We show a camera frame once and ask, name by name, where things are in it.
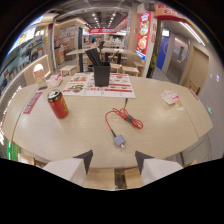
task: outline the light fixture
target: light fixture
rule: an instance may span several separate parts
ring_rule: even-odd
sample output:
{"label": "light fixture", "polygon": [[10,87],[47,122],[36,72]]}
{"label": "light fixture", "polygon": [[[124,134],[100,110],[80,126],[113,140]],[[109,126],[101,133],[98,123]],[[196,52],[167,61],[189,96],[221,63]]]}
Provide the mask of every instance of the light fixture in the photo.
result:
{"label": "light fixture", "polygon": [[182,22],[179,22],[182,26],[184,26],[196,39],[199,43],[202,43],[203,46],[205,46],[205,44],[203,43],[203,41],[201,40],[201,38],[194,32],[194,30],[188,25],[188,24],[184,24]]}

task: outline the menu board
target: menu board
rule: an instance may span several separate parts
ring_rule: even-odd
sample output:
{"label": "menu board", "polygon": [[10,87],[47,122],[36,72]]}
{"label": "menu board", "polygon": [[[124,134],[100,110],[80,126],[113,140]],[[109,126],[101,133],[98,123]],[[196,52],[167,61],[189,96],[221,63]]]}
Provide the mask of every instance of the menu board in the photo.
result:
{"label": "menu board", "polygon": [[94,85],[93,73],[76,73],[62,91],[71,96],[136,98],[128,74],[110,74],[109,86]]}
{"label": "menu board", "polygon": [[149,41],[150,24],[151,24],[151,12],[141,14],[138,40],[135,52],[143,60],[145,60],[145,55]]}

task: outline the charger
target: charger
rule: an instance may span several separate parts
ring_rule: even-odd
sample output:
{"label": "charger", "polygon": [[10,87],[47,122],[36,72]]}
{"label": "charger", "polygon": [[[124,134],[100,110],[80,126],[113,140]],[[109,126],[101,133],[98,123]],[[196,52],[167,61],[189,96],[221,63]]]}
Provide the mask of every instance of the charger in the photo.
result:
{"label": "charger", "polygon": [[125,149],[125,145],[124,143],[126,143],[124,137],[122,135],[118,135],[116,136],[116,134],[114,133],[113,129],[111,128],[108,120],[107,120],[107,115],[109,113],[116,113],[117,115],[119,115],[120,117],[122,117],[123,119],[125,119],[127,122],[131,123],[131,125],[134,127],[134,128],[137,128],[137,129],[142,129],[143,128],[143,123],[135,118],[133,118],[131,115],[128,114],[127,110],[125,109],[126,108],[126,105],[127,105],[127,102],[128,102],[128,98],[126,98],[125,100],[125,106],[124,108],[122,108],[121,110],[118,110],[116,108],[113,108],[112,111],[109,111],[106,115],[105,115],[105,119],[106,119],[106,122],[114,136],[114,142],[117,146],[121,147],[122,149]]}

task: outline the soda can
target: soda can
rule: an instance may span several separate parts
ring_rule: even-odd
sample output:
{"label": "soda can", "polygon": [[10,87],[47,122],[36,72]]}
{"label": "soda can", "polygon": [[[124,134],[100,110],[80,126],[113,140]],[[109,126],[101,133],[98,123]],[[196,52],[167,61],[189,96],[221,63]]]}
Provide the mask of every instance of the soda can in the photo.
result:
{"label": "soda can", "polygon": [[60,90],[52,90],[47,99],[57,118],[62,119],[68,115],[68,107]]}

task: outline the sign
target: sign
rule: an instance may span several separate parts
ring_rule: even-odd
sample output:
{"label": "sign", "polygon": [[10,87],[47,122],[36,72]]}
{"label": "sign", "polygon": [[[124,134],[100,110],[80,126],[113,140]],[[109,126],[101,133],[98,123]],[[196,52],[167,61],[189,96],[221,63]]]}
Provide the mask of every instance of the sign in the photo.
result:
{"label": "sign", "polygon": [[97,33],[116,33],[116,32],[115,29],[104,29],[104,28],[89,29],[89,34],[97,34]]}
{"label": "sign", "polygon": [[121,29],[123,29],[124,27],[127,26],[128,23],[128,16],[125,16],[115,27],[115,31],[120,31]]}
{"label": "sign", "polygon": [[211,107],[208,107],[208,112],[209,112],[209,114],[212,115],[212,108]]}
{"label": "sign", "polygon": [[155,4],[156,11],[154,12],[154,18],[159,20],[171,20],[179,21],[183,23],[188,23],[187,19],[182,16],[179,12],[173,10],[172,8],[166,6],[165,4]]}
{"label": "sign", "polygon": [[44,77],[43,69],[34,72],[34,76],[39,87],[47,86],[46,79]]}
{"label": "sign", "polygon": [[7,69],[4,73],[4,77],[6,77],[9,74],[9,70]]}
{"label": "sign", "polygon": [[150,24],[151,24],[151,12],[146,12],[141,14],[140,16],[140,24],[139,24],[139,32],[138,32],[138,40],[135,52],[138,56],[145,60],[145,55],[148,46],[149,34],[150,34]]}
{"label": "sign", "polygon": [[30,114],[34,105],[36,104],[37,100],[40,98],[42,92],[39,92],[39,93],[35,93],[32,98],[30,99],[30,101],[27,103],[24,111],[23,111],[23,114]]}
{"label": "sign", "polygon": [[52,29],[53,29],[53,26],[54,26],[53,23],[49,24],[49,25],[48,25],[48,29],[49,29],[49,30],[52,30]]}

